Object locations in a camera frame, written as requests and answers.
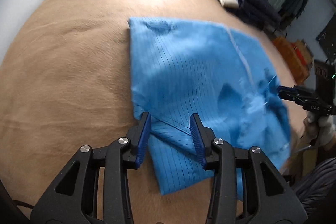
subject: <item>bright blue garment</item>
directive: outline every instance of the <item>bright blue garment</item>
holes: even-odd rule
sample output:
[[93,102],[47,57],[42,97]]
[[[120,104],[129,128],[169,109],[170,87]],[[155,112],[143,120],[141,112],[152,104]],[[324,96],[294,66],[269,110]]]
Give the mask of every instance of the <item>bright blue garment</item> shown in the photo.
[[[134,116],[152,115],[148,148],[162,194],[213,175],[196,162],[189,118],[231,145],[259,146],[279,168],[289,156],[287,110],[259,42],[201,21],[130,18]],[[238,175],[241,197],[241,176]]]

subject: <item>silver screw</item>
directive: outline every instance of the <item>silver screw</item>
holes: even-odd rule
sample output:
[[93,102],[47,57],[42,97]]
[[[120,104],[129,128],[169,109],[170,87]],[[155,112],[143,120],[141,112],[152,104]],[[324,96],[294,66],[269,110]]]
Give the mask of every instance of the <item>silver screw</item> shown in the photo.
[[222,138],[214,138],[213,142],[215,144],[223,144],[224,143],[224,140]]
[[253,153],[260,153],[261,149],[258,146],[251,147]]
[[81,147],[81,152],[83,152],[83,153],[85,153],[85,152],[87,152],[87,151],[89,151],[90,150],[90,147],[88,146],[88,145],[83,145],[82,147]]
[[119,139],[119,143],[120,143],[120,144],[126,144],[126,143],[128,143],[128,138],[126,138],[126,137],[122,137],[122,138],[120,138],[120,139]]

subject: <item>bed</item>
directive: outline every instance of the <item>bed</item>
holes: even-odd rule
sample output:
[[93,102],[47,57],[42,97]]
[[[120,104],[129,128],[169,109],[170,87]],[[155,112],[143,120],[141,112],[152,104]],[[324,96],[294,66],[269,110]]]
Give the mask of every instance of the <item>bed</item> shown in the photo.
[[[0,177],[13,199],[34,205],[81,145],[108,145],[136,124],[130,16],[206,20],[239,29],[260,41],[282,85],[295,84],[265,33],[227,13],[218,0],[45,0],[0,67]],[[305,112],[285,103],[298,136]],[[135,223],[204,223],[210,179],[161,196],[148,155],[128,176]]]

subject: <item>ribbed rubber pad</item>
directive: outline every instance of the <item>ribbed rubber pad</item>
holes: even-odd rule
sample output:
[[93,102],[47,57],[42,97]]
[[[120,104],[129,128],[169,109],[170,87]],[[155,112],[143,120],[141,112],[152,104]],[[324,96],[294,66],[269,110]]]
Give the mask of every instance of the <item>ribbed rubber pad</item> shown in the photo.
[[148,114],[138,143],[138,152],[135,160],[137,168],[140,167],[140,165],[143,163],[145,159],[149,133],[151,132],[151,120],[152,120],[151,115]]
[[202,141],[201,134],[199,132],[198,126],[196,124],[193,115],[190,116],[190,132],[191,136],[193,137],[194,147],[197,155],[197,161],[199,164],[202,165],[202,168],[204,168],[206,165],[205,146]]

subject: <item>hand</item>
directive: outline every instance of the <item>hand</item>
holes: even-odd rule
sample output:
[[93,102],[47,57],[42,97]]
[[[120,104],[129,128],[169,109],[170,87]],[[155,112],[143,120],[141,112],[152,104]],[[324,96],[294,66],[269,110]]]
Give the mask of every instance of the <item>hand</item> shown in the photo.
[[303,123],[307,139],[314,140],[317,138],[315,147],[325,146],[332,140],[336,129],[334,116],[322,116],[317,121],[316,114],[308,112]]

